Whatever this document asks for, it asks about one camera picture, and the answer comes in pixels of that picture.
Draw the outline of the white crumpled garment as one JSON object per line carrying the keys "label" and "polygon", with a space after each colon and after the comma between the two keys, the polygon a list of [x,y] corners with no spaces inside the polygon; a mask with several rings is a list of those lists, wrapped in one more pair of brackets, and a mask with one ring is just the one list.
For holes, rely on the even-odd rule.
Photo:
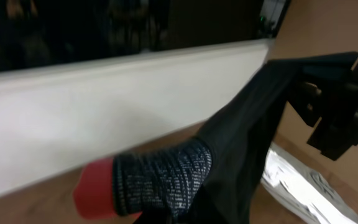
{"label": "white crumpled garment", "polygon": [[358,214],[319,172],[274,143],[260,181],[273,198],[306,223],[358,224]]}

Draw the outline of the dark navy leggings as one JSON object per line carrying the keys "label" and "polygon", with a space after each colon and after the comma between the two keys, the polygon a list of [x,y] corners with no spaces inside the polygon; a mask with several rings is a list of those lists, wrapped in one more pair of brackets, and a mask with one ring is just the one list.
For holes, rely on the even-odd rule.
{"label": "dark navy leggings", "polygon": [[89,220],[136,215],[137,223],[248,223],[289,92],[303,80],[337,82],[357,58],[268,61],[191,138],[89,163],[73,192],[78,213]]}

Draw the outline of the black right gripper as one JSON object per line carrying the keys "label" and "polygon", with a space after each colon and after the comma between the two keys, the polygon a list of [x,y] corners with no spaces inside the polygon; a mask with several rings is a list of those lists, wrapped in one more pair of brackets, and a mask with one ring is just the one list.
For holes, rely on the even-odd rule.
{"label": "black right gripper", "polygon": [[314,129],[310,146],[338,160],[358,145],[358,52],[301,58],[300,80],[289,102]]}

